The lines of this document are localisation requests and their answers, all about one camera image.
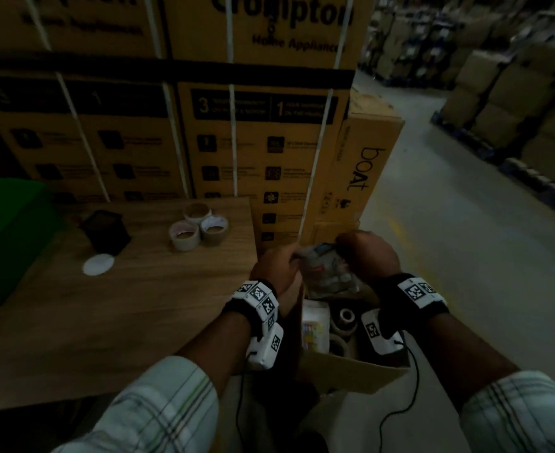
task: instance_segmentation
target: person's left hand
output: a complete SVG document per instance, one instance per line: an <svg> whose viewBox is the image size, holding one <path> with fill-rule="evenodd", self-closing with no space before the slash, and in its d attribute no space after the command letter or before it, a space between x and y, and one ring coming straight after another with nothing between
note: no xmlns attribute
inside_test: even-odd
<svg viewBox="0 0 555 453"><path fill-rule="evenodd" d="M298 243L287 246L280 246L267 251L252 268L250 273L251 280L267 280L273 284L277 291L279 311L285 318L288 316L293 305L281 302L280 296L288 290L294 282L294 278L299 271L299 259L292 259L295 251L300 249Z"/></svg>

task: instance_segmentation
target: wooden tabletop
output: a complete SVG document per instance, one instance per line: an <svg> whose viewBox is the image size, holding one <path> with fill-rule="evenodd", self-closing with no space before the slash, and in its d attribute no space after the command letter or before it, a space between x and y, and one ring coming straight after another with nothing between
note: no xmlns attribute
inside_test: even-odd
<svg viewBox="0 0 555 453"><path fill-rule="evenodd" d="M59 232L0 307L0 409L120 391L214 317L256 261L250 202L196 200L230 222L220 246L175 252L171 223L194 200L66 207ZM123 215L132 237L112 269L76 227L94 210Z"/></svg>

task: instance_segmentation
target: white strapping band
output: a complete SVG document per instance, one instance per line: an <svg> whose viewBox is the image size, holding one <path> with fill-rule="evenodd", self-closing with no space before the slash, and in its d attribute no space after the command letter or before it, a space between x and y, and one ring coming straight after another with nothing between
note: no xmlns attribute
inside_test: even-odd
<svg viewBox="0 0 555 453"><path fill-rule="evenodd" d="M45 49L47 49L47 51L52 52L53 48L51 47L51 43L47 35L47 30L45 30L45 27L42 25L41 16L40 16L40 13L38 12L38 8L36 7L33 0L24 0L24 1L26 6L28 6L28 10L30 11L30 16L32 17L32 21L36 26L42 45L45 47ZM109 202L108 191L105 188L104 180L101 178L101 172L99 171L99 168L97 167L97 162L95 162L95 158L93 157L91 146L88 143L87 136L85 135L85 132L82 129L82 124L78 117L78 113L76 112L74 103L72 102L72 98L70 97L70 92L68 91L68 88L65 85L64 77L59 72L55 72L55 77L57 78L57 81L61 86L61 90L64 93L64 98L66 103L68 104L68 107L70 108L70 113L72 114L72 118L74 118L74 121L76 122L78 135L81 137L82 145L84 146L85 151L89 156L89 160L91 161L91 165L93 167L92 170L95 173L95 176L97 177L97 181L99 182L99 186L101 187L105 200Z"/></svg>
<svg viewBox="0 0 555 453"><path fill-rule="evenodd" d="M162 46L160 44L160 32L158 30L158 24L156 23L156 16L154 14L154 4L152 0L143 0L143 1L145 2L145 9L148 14L149 29L152 33L152 44L154 45L154 52L156 54L156 58L163 59L164 56L162 54ZM171 125L172 142L175 145L177 162L179 163L179 174L181 175L183 193L185 194L185 198L188 199L189 198L188 182L185 175L183 154L181 152L181 145L179 143L179 136L177 133L177 123L175 121L175 113L172 110L173 106L172 106L171 90L165 81L162 82L162 91L164 92L164 96L165 96L166 113L168 115L168 120Z"/></svg>
<svg viewBox="0 0 555 453"><path fill-rule="evenodd" d="M233 13L232 0L225 0L227 17L227 63L233 63ZM232 126L233 196L238 197L238 140L236 138L236 92L229 84L229 119Z"/></svg>
<svg viewBox="0 0 555 453"><path fill-rule="evenodd" d="M343 26L340 29L339 47L336 50L336 57L334 58L333 69L335 70L339 69L339 66L340 66L340 58L342 57L342 54L343 54L343 48L345 46L345 40L347 38L347 29L349 27L349 21L351 18L351 11L353 10L353 1L354 0L347 0L345 17L343 19ZM328 121L328 114L330 113L330 104L332 103L333 93L334 93L334 89L328 90L326 105L323 110L322 128L319 130L319 137L317 137L316 155L315 155L315 158L313 159L313 167L311 168L311 177L309 178L309 186L307 187L307 196L305 197L305 206L303 207L303 218L300 220L298 241L300 241L300 237L303 234L303 228L305 226L305 219L307 217L307 208L309 207L309 199L311 197L311 190L313 189L313 180L316 174L317 161L319 160L319 154L322 149L323 134L326 131L326 123Z"/></svg>

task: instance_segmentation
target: checkered sleeve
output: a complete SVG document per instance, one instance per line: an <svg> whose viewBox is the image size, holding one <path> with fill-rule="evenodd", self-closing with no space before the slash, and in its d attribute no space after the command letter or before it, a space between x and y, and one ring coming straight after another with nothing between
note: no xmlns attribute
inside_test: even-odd
<svg viewBox="0 0 555 453"><path fill-rule="evenodd" d="M460 424L473 453L555 453L555 382L535 371L509 375L472 396Z"/></svg>
<svg viewBox="0 0 555 453"><path fill-rule="evenodd" d="M171 356L122 391L90 433L55 452L206 452L218 415L210 379L189 359Z"/></svg>

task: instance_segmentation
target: gray floor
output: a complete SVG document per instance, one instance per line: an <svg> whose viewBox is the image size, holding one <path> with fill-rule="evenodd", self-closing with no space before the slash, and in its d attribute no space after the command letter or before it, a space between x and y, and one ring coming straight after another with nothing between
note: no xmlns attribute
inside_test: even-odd
<svg viewBox="0 0 555 453"><path fill-rule="evenodd" d="M364 74L356 87L382 95L406 120L361 228L392 243L405 269L438 288L493 346L555 380L555 213L429 124L445 93L385 88ZM383 451L468 451L455 410L413 349L417 404L387 422ZM380 419L407 405L414 377L373 396L328 396L305 423L326 436L331 453L376 452ZM233 435L223 440L236 449Z"/></svg>

